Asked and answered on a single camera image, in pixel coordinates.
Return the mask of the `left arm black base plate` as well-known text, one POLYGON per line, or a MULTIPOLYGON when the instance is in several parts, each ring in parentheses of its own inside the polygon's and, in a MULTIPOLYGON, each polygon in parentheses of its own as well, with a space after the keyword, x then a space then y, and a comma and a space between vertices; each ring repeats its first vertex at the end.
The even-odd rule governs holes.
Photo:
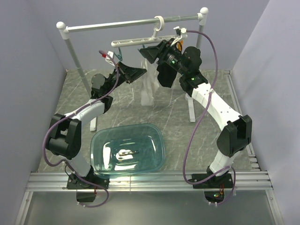
POLYGON ((99 191, 103 190, 106 193, 106 197, 100 205, 105 204, 109 199, 108 187, 110 180, 108 178, 100 178, 98 176, 92 176, 92 178, 78 178, 75 174, 69 175, 67 181, 67 190, 76 191, 76 200, 79 204, 86 207, 96 207, 96 205, 86 205, 87 203, 93 203, 96 197, 100 197, 99 191))

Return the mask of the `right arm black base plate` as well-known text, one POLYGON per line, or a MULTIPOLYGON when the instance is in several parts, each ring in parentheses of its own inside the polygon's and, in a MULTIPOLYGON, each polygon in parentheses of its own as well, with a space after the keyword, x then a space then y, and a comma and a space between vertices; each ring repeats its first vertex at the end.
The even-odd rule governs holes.
POLYGON ((218 206, 229 200, 235 195, 236 175, 233 176, 226 172, 222 176, 212 177, 211 179, 201 183, 193 184, 193 189, 203 189, 204 197, 209 204, 218 206))

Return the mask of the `white plastic clip hanger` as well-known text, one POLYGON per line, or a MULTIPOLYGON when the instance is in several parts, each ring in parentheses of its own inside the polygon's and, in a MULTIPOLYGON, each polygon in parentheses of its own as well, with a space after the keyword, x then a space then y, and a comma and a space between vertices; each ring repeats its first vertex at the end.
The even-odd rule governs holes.
POLYGON ((159 22, 157 25, 155 25, 151 37, 116 40, 111 42, 111 46, 114 48, 118 48, 118 47, 136 46, 136 45, 147 45, 147 44, 160 43, 162 40, 170 40, 172 38, 174 39, 176 37, 176 33, 175 35, 158 36, 158 32, 162 31, 163 28, 165 27, 165 20, 162 16, 155 16, 155 18, 158 19, 159 22))

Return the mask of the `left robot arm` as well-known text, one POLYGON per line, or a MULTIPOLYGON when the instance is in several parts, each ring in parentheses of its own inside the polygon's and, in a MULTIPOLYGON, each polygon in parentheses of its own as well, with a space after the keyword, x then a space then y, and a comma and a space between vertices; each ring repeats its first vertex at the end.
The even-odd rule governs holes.
POLYGON ((145 68, 129 67, 118 62, 108 77, 95 74, 91 79, 91 98, 67 114, 55 114, 42 144, 43 151, 60 157, 60 162, 78 176, 83 188, 94 185, 94 170, 81 154, 82 128, 91 120, 106 113, 113 102, 110 94, 123 83, 131 84, 147 72, 145 68))

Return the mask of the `white underwear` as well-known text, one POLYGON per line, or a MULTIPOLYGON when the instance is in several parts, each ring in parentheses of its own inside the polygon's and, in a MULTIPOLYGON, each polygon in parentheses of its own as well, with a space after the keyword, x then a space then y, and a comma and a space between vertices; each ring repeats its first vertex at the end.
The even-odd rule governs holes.
POLYGON ((154 102, 154 95, 159 88, 157 66, 150 64, 146 59, 142 61, 141 66, 147 70, 142 75, 141 105, 151 106, 154 102))

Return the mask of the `teal plastic clip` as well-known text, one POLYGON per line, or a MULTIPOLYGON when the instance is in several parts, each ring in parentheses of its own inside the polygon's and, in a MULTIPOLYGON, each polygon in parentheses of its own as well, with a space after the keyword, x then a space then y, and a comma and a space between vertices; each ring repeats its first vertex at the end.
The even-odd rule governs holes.
POLYGON ((121 48, 118 47, 117 50, 118 50, 118 51, 114 53, 115 56, 116 56, 116 58, 117 58, 119 61, 123 61, 123 56, 122 56, 121 48))

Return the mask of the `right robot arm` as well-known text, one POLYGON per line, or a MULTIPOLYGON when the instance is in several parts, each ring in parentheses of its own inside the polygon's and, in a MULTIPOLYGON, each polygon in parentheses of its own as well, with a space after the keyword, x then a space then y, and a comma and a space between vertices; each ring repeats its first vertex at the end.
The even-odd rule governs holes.
POLYGON ((180 74, 181 88, 218 124, 221 130, 217 139, 218 152, 208 166, 206 177, 210 186, 218 187, 239 152, 251 143, 252 119, 232 109, 201 74, 198 48, 189 46, 181 52, 170 41, 163 40, 156 46, 141 48, 139 52, 149 63, 157 63, 162 86, 168 87, 173 82, 171 76, 180 74))

